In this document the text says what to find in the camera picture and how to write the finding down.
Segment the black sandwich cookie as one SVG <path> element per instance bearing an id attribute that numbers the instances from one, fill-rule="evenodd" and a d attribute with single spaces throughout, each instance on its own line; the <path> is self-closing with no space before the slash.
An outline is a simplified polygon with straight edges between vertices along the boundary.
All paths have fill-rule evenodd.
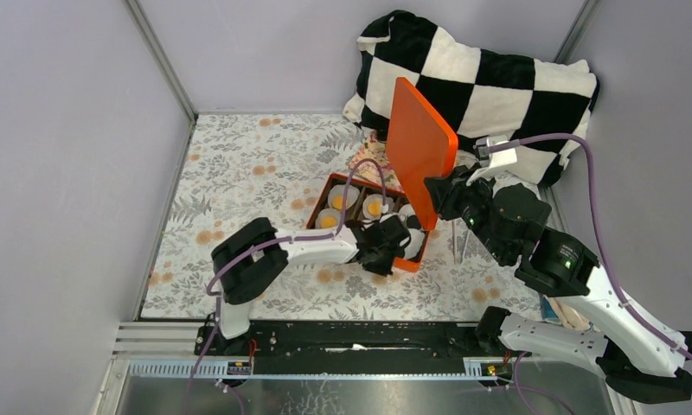
<path id="1" fill-rule="evenodd" d="M 407 216 L 406 225 L 410 229 L 420 230 L 422 228 L 420 221 L 416 215 Z"/>

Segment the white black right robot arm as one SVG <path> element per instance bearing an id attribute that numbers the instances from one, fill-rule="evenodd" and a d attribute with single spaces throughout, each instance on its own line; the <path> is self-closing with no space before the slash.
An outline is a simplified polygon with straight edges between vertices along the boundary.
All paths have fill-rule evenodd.
<path id="1" fill-rule="evenodd" d="M 576 331 L 490 306 L 475 330 L 480 352 L 544 354 L 647 405 L 692 398 L 692 374 L 684 368 L 692 360 L 692 331 L 674 330 L 635 307 L 591 250 L 548 226 L 551 207 L 533 191 L 521 184 L 495 188 L 464 166 L 427 178 L 425 185 L 439 218 L 461 219 L 499 265 L 513 266 L 530 289 L 579 311 L 594 326 Z"/>

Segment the black white checkered pillow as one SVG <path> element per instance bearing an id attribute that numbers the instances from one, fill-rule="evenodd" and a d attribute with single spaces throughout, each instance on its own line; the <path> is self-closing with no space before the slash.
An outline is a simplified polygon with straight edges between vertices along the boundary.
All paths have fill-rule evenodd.
<path id="1" fill-rule="evenodd" d="M 483 137 L 585 137 L 600 89 L 584 60 L 564 65 L 469 47 L 405 10 L 371 22 L 356 43 L 362 66 L 343 115 L 366 135 L 388 132 L 399 78 L 446 121 L 463 151 Z"/>

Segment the blue cream patterned cloth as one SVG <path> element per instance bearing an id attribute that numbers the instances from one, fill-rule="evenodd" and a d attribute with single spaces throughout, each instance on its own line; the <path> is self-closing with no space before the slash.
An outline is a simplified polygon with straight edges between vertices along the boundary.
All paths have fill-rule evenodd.
<path id="1" fill-rule="evenodd" d="M 542 297 L 541 312 L 546 322 L 560 324 L 564 328 L 581 332 L 593 330 L 593 324 L 586 317 L 554 298 Z"/>

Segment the round tan biscuit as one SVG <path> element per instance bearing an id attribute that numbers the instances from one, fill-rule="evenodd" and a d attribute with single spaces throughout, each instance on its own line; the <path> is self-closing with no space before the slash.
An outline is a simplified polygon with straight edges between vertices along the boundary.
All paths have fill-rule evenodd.
<path id="1" fill-rule="evenodd" d="M 325 215 L 318 220 L 318 225 L 322 229 L 337 227 L 339 224 L 339 219 L 336 216 Z"/>
<path id="2" fill-rule="evenodd" d="M 332 198 L 330 205 L 336 210 L 343 210 L 348 205 L 348 199 L 343 195 L 337 195 Z"/>
<path id="3" fill-rule="evenodd" d="M 374 217 L 379 217 L 381 215 L 382 204 L 378 200 L 371 201 L 366 206 L 367 212 Z"/>

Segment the white paper cupcake liner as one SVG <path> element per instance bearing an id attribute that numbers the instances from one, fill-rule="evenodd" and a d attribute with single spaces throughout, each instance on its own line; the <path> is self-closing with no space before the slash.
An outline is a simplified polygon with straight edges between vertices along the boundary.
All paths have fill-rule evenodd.
<path id="1" fill-rule="evenodd" d="M 352 185 L 337 184 L 333 186 L 327 197 L 328 206 L 335 210 L 349 210 L 352 208 L 360 195 L 360 190 Z"/>
<path id="2" fill-rule="evenodd" d="M 362 202 L 362 215 L 366 220 L 379 220 L 383 215 L 383 210 L 387 213 L 392 212 L 394 200 L 390 197 L 384 199 L 381 194 L 367 195 Z"/>
<path id="3" fill-rule="evenodd" d="M 425 233 L 419 229 L 409 228 L 410 241 L 404 248 L 405 260 L 414 260 L 417 258 L 422 250 L 425 242 Z"/>
<path id="4" fill-rule="evenodd" d="M 329 229 L 335 228 L 339 225 L 341 221 L 341 211 L 327 207 L 322 209 L 316 217 L 315 228 L 316 229 Z"/>
<path id="5" fill-rule="evenodd" d="M 403 205 L 400 210 L 398 211 L 398 215 L 402 219 L 403 223 L 406 225 L 406 217 L 410 215 L 416 215 L 413 206 L 411 204 L 405 204 Z"/>

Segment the floral table mat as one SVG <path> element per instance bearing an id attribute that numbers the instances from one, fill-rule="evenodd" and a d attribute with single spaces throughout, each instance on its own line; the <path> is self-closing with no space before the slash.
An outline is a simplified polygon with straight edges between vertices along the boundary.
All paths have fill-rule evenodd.
<path id="1" fill-rule="evenodd" d="M 206 294 L 213 277 L 212 250 L 250 220 L 268 218 L 302 229 L 332 173 L 347 174 L 362 134 L 339 114 L 235 114 L 198 118 L 176 196 L 151 272 L 143 319 L 203 318 L 215 306 Z M 387 277 L 359 265 L 304 265 L 285 270 L 254 302 L 254 319 L 461 321 L 478 320 L 489 306 L 529 319 L 541 299 L 497 265 L 455 220 L 431 232 L 420 269 Z"/>

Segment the floral cookie tray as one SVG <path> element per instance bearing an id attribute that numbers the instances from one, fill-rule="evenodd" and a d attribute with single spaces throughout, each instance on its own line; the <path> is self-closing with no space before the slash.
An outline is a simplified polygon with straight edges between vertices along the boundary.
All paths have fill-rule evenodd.
<path id="1" fill-rule="evenodd" d="M 355 171 L 356 176 L 376 185 L 381 185 L 383 176 L 387 189 L 403 191 L 394 166 L 388 160 L 386 143 L 378 139 L 377 131 L 369 133 L 363 145 L 349 161 L 348 168 Z"/>

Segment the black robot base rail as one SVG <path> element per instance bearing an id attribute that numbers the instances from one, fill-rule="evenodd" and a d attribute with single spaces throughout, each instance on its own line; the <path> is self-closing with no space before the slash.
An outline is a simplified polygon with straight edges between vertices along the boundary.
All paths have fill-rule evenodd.
<path id="1" fill-rule="evenodd" d="M 504 377 L 517 356 L 470 323 L 255 320 L 233 339 L 214 328 L 197 330 L 195 355 L 241 357 L 257 375 L 453 375 L 478 360 L 480 375 Z"/>

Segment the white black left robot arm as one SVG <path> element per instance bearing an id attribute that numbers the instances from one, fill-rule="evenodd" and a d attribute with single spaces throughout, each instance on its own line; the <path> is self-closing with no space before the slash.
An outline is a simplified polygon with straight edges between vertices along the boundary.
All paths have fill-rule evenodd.
<path id="1" fill-rule="evenodd" d="M 398 259 L 416 257 L 423 242 L 423 233 L 394 213 L 298 231 L 277 229 L 268 218 L 256 218 L 211 252 L 215 275 L 206 292 L 216 301 L 215 345 L 228 355 L 245 349 L 253 301 L 289 268 L 357 263 L 387 276 Z"/>

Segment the orange compartment cookie box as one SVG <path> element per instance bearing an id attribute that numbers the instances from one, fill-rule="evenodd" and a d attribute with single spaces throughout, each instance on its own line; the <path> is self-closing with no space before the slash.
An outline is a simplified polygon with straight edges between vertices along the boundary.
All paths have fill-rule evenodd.
<path id="1" fill-rule="evenodd" d="M 319 195 L 306 196 L 306 204 L 312 208 L 306 222 L 308 229 L 336 229 L 345 214 L 348 224 L 357 221 L 378 221 L 382 216 L 381 206 L 396 214 L 411 234 L 410 244 L 400 257 L 394 259 L 393 268 L 411 273 L 417 272 L 422 264 L 430 232 L 425 230 L 416 211 L 406 195 L 391 188 L 383 189 L 380 183 L 368 182 L 356 176 L 330 174 Z"/>

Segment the orange box lid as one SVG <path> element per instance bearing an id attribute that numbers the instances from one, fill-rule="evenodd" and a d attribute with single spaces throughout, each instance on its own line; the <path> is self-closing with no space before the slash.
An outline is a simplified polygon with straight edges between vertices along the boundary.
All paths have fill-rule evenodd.
<path id="1" fill-rule="evenodd" d="M 394 84 L 386 154 L 423 229 L 438 222 L 424 180 L 448 176 L 456 160 L 458 137 L 428 100 L 405 77 Z"/>

